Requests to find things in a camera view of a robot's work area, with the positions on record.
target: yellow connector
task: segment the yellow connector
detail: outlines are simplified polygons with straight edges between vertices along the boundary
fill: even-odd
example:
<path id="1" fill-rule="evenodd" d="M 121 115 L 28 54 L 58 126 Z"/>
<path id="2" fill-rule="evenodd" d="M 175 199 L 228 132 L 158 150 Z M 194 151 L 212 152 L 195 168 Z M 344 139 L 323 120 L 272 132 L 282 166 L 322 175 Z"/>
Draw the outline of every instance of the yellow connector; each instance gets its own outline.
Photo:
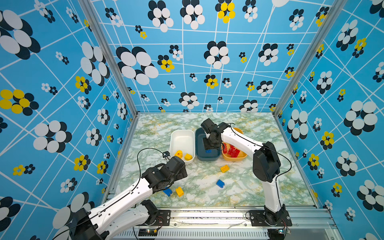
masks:
<path id="1" fill-rule="evenodd" d="M 183 151 L 181 150 L 178 150 L 176 153 L 175 153 L 175 156 L 179 157 L 180 159 L 183 158 Z"/>
<path id="2" fill-rule="evenodd" d="M 179 195 L 179 197 L 184 195 L 183 189 L 181 189 L 181 187 L 176 188 L 176 193 Z"/>
<path id="3" fill-rule="evenodd" d="M 190 161 L 190 160 L 192 159 L 192 155 L 190 155 L 190 154 L 187 153 L 187 154 L 185 155 L 184 159 L 185 159 L 186 161 Z"/>
<path id="4" fill-rule="evenodd" d="M 225 173 L 226 171 L 229 170 L 229 167 L 228 167 L 228 165 L 225 165 L 225 166 L 222 166 L 222 167 L 220 168 L 220 170 L 221 170 L 222 173 Z"/>

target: orange bin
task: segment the orange bin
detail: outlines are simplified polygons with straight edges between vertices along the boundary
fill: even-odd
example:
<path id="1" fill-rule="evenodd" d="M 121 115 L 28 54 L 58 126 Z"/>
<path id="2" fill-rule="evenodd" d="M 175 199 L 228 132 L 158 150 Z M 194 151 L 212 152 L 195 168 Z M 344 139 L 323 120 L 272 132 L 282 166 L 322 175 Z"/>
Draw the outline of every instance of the orange bin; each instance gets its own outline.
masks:
<path id="1" fill-rule="evenodd" d="M 243 134 L 243 131 L 241 131 L 240 128 L 237 128 L 237 127 L 233 127 L 234 130 L 238 131 L 239 133 Z M 225 143 L 225 145 L 227 146 L 227 151 L 229 150 L 230 148 L 230 144 L 229 143 L 226 143 L 226 142 L 223 142 Z M 244 158 L 246 158 L 246 154 L 243 152 L 243 151 L 240 151 L 239 155 L 237 157 L 232 157 L 231 155 L 229 154 L 226 154 L 222 151 L 222 154 L 223 154 L 223 158 L 226 160 L 226 161 L 232 161 L 232 162 L 236 162 L 236 161 L 241 161 L 243 160 Z"/>

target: marble tabletop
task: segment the marble tabletop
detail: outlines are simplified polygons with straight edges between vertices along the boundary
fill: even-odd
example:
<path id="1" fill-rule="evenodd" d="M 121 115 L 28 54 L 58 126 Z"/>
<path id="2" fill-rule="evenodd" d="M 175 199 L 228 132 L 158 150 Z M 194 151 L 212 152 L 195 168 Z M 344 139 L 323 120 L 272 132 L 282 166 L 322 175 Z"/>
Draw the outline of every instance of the marble tabletop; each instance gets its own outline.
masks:
<path id="1" fill-rule="evenodd" d="M 169 151 L 170 136 L 174 130 L 195 131 L 207 118 L 214 123 L 233 122 L 244 134 L 260 142 L 272 142 L 276 151 L 292 162 L 292 169 L 279 177 L 280 196 L 286 205 L 313 205 L 313 200 L 293 161 L 283 136 L 271 113 L 177 113 L 177 114 L 139 114 L 137 128 L 126 158 L 117 193 L 127 189 L 139 177 L 137 153 L 146 147 Z M 289 162 L 279 155 L 280 172 L 289 169 Z M 158 151 L 144 150 L 139 155 L 141 172 L 159 163 L 165 163 Z M 220 167 L 228 165 L 226 173 Z M 247 156 L 240 162 L 225 161 L 222 156 L 213 162 L 197 159 L 186 165 L 188 177 L 176 181 L 168 197 L 157 192 L 149 197 L 157 207 L 223 207 L 223 206 L 263 206 L 262 183 L 252 172 L 253 159 Z M 216 185 L 220 179 L 224 188 Z M 181 187 L 184 196 L 178 197 L 175 189 Z"/>

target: dark blue bin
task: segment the dark blue bin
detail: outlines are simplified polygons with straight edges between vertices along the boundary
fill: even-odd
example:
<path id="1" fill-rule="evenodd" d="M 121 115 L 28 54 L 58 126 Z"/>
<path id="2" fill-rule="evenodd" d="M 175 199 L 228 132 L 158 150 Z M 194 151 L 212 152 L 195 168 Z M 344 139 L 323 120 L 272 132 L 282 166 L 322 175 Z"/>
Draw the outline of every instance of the dark blue bin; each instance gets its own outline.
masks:
<path id="1" fill-rule="evenodd" d="M 220 157 L 221 152 L 217 149 L 205 150 L 203 144 L 203 138 L 205 132 L 202 128 L 198 128 L 195 132 L 195 147 L 196 156 L 200 161 L 215 161 Z"/>

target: blue block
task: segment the blue block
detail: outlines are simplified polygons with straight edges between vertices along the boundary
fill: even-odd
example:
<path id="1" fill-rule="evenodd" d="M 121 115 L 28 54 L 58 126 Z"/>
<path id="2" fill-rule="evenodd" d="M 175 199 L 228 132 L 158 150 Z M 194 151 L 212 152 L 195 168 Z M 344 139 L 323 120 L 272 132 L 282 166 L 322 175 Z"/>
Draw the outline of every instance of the blue block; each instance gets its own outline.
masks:
<path id="1" fill-rule="evenodd" d="M 163 190 L 163 192 L 164 192 L 165 194 L 167 194 L 168 197 L 170 197 L 170 195 L 172 194 L 172 190 L 170 190 L 170 189 Z"/>
<path id="2" fill-rule="evenodd" d="M 225 185 L 225 183 L 219 179 L 219 180 L 217 181 L 216 185 L 218 185 L 219 187 L 223 188 L 224 185 Z"/>

